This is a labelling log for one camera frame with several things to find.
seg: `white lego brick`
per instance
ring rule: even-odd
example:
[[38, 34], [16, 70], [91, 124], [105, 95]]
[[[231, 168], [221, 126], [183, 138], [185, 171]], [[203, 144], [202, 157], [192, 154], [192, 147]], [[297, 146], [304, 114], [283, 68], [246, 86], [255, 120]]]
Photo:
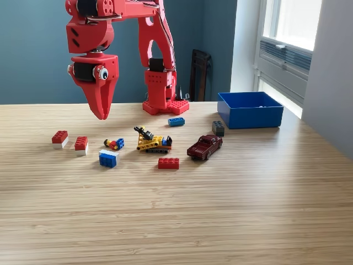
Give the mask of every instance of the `white lego brick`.
[[77, 156], [86, 156], [88, 153], [88, 144], [87, 144], [85, 150], [77, 150], [77, 151], [75, 151], [75, 153]]
[[63, 149], [67, 143], [68, 143], [68, 137], [66, 137], [64, 142], [62, 142], [61, 144], [53, 144], [53, 148], [54, 149]]
[[118, 164], [119, 164], [119, 161], [120, 161], [120, 156], [119, 156], [119, 154], [117, 154], [117, 156], [116, 156], [115, 158], [116, 158], [116, 165], [118, 165]]
[[106, 155], [110, 155], [110, 156], [119, 156], [119, 153], [117, 152], [112, 152], [112, 151], [107, 151], [107, 150], [100, 150], [99, 153], [104, 153]]

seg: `window blind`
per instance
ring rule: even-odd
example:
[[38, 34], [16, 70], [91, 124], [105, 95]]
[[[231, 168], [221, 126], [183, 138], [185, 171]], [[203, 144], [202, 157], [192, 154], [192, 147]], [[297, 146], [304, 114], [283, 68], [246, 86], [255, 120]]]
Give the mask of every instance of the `window blind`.
[[311, 54], [264, 40], [260, 42], [260, 50], [283, 60], [285, 63], [290, 63], [307, 71], [310, 70]]

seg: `toy car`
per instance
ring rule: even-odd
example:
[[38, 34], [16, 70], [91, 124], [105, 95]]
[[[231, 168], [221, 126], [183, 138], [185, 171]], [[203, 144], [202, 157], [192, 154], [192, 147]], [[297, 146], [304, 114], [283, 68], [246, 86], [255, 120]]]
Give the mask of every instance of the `toy car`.
[[195, 160], [208, 160], [223, 144], [222, 138], [216, 135], [201, 136], [196, 144], [188, 149], [188, 156]]

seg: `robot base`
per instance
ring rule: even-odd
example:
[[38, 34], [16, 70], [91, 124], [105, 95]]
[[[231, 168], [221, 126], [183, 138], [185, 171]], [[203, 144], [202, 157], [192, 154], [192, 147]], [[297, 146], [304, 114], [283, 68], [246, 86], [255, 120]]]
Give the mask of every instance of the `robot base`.
[[142, 107], [146, 112], [150, 113], [150, 115], [156, 115], [158, 113], [173, 113], [175, 115], [180, 115], [190, 108], [190, 104], [186, 100], [172, 101], [171, 106], [166, 109], [157, 109], [152, 107], [148, 101], [145, 101], [143, 102]]

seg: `black lego brick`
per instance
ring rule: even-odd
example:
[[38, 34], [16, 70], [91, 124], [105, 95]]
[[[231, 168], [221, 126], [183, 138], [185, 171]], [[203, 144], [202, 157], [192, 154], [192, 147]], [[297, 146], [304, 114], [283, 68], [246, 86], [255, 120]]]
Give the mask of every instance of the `black lego brick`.
[[221, 121], [214, 121], [212, 123], [212, 131], [215, 135], [223, 137], [225, 131], [223, 123]]

